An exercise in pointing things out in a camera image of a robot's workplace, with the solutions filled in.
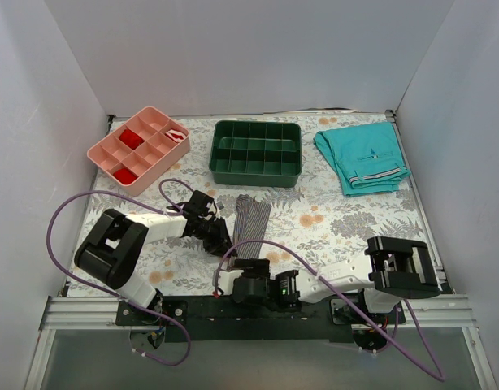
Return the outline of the grey striped underwear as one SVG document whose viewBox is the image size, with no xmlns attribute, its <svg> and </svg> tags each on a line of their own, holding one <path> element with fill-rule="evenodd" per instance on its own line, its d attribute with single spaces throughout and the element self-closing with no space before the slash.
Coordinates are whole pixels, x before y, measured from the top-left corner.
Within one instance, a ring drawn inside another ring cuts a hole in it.
<svg viewBox="0 0 499 390">
<path fill-rule="evenodd" d="M 228 263 L 229 268 L 234 267 L 236 258 L 251 259 L 259 258 L 262 248 L 260 240 L 264 239 L 267 224 L 271 213 L 271 204 L 264 201 L 256 201 L 248 194 L 241 194 L 236 199 L 236 219 L 233 231 L 233 243 L 250 239 L 259 240 L 241 245 L 234 250 Z"/>
</svg>

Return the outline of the teal shorts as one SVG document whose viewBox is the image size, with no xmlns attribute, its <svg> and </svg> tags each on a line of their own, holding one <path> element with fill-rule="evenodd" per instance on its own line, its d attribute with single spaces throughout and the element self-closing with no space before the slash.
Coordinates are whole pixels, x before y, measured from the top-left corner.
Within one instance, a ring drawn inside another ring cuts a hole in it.
<svg viewBox="0 0 499 390">
<path fill-rule="evenodd" d="M 347 197 L 396 192 L 411 175 L 390 122 L 319 131 L 314 144 Z"/>
</svg>

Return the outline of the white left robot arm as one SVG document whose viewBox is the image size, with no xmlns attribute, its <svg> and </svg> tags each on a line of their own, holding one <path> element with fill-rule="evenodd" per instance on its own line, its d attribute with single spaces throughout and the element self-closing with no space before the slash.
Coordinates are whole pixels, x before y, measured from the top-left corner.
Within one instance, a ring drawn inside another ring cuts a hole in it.
<svg viewBox="0 0 499 390">
<path fill-rule="evenodd" d="M 182 237 L 199 239 L 217 257 L 232 247 L 214 199 L 196 190 L 163 213 L 104 211 L 76 251 L 75 265 L 134 303 L 136 317 L 152 325 L 162 317 L 163 295 L 135 271 L 138 258 L 147 243 Z"/>
</svg>

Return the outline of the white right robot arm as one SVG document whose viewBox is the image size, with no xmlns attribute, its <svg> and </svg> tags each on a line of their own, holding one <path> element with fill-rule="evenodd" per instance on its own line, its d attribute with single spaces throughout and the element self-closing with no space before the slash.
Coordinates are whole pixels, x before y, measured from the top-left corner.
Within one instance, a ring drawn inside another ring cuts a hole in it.
<svg viewBox="0 0 499 390">
<path fill-rule="evenodd" d="M 221 271 L 217 291 L 241 305 L 265 306 L 273 311 L 297 311 L 333 294 L 357 291 L 358 316 L 367 323 L 379 321 L 402 299 L 428 299 L 440 287 L 427 244 L 375 236 L 363 254 L 346 262 L 322 266 L 315 273 L 305 267 L 271 276 L 266 259 L 237 259 Z"/>
</svg>

